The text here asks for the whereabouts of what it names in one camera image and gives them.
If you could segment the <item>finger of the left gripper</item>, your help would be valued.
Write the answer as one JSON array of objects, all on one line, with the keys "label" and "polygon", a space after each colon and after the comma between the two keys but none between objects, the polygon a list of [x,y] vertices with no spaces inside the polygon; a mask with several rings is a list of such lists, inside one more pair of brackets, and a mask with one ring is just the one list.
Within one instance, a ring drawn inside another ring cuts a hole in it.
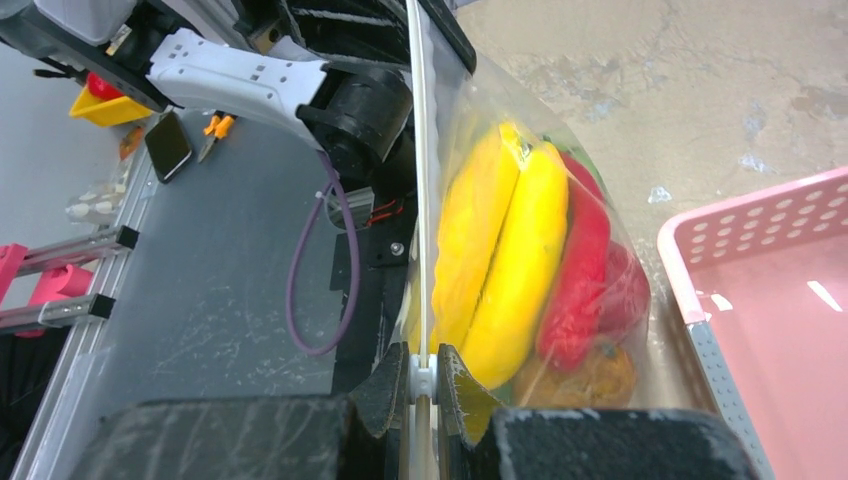
[{"label": "finger of the left gripper", "polygon": [[264,57],[411,69],[404,1],[233,1],[233,29]]}]

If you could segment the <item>clear zip top bag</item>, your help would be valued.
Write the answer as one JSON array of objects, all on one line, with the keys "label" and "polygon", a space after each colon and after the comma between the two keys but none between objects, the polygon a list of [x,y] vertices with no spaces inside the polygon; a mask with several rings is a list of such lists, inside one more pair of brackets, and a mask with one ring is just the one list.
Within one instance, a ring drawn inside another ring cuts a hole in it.
[{"label": "clear zip top bag", "polygon": [[408,479],[691,479],[675,410],[631,409],[650,287],[603,184],[461,32],[405,5],[418,257]]}]

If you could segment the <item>yellow banana bunch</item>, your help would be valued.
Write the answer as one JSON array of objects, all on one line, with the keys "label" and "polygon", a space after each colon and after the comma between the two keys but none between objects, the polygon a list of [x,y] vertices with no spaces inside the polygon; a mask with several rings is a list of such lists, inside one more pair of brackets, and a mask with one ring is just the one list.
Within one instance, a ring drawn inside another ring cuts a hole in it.
[{"label": "yellow banana bunch", "polygon": [[428,351],[456,347],[489,390],[531,353],[569,229],[568,180],[553,145],[502,122],[453,153],[438,184]]}]

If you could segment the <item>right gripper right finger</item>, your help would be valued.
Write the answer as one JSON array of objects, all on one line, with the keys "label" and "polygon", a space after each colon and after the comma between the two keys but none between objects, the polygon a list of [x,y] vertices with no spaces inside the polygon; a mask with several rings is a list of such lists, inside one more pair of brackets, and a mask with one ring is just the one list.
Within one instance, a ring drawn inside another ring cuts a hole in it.
[{"label": "right gripper right finger", "polygon": [[437,360],[444,479],[755,479],[754,461],[718,417],[684,409],[506,407],[456,349]]}]

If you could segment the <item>yellow lemon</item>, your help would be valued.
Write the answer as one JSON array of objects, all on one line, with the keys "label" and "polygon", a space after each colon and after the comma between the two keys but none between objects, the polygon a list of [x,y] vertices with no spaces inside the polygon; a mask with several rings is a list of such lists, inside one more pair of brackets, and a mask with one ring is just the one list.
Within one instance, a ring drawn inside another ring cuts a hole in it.
[{"label": "yellow lemon", "polygon": [[512,403],[532,408],[623,408],[635,390],[637,371],[621,346],[597,341],[573,371],[554,369],[533,356],[512,381]]}]

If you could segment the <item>red chili pepper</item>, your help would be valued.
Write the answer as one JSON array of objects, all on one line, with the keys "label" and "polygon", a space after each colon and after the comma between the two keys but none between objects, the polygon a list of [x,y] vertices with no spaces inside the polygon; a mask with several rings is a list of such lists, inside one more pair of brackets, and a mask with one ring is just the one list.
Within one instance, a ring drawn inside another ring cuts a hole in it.
[{"label": "red chili pepper", "polygon": [[611,226],[603,193],[588,169],[569,153],[560,156],[569,172],[570,226],[536,351],[566,372],[584,361],[598,333]]}]

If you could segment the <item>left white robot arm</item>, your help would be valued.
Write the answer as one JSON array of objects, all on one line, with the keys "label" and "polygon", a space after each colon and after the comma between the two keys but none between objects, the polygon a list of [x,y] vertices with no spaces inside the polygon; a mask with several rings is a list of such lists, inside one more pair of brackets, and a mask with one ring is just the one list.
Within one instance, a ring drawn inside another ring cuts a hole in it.
[{"label": "left white robot arm", "polygon": [[1,39],[58,56],[141,105],[220,110],[283,128],[345,179],[402,196],[416,182],[409,117],[412,4],[237,1],[243,48],[200,34],[162,1],[5,1]]}]

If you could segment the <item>pink plastic basket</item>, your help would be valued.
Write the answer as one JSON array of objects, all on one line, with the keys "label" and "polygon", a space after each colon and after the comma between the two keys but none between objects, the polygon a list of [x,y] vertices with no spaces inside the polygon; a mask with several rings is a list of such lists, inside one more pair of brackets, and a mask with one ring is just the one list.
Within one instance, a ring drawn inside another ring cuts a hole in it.
[{"label": "pink plastic basket", "polygon": [[657,247],[696,360],[764,479],[847,475],[847,171],[668,220]]}]

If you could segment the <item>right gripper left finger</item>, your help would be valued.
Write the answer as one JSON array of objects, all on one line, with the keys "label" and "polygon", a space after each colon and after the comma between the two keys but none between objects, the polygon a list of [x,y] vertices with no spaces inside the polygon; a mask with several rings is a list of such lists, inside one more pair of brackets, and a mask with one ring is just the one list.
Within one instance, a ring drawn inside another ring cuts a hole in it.
[{"label": "right gripper left finger", "polygon": [[162,400],[104,420],[74,479],[397,479],[410,354],[352,392]]}]

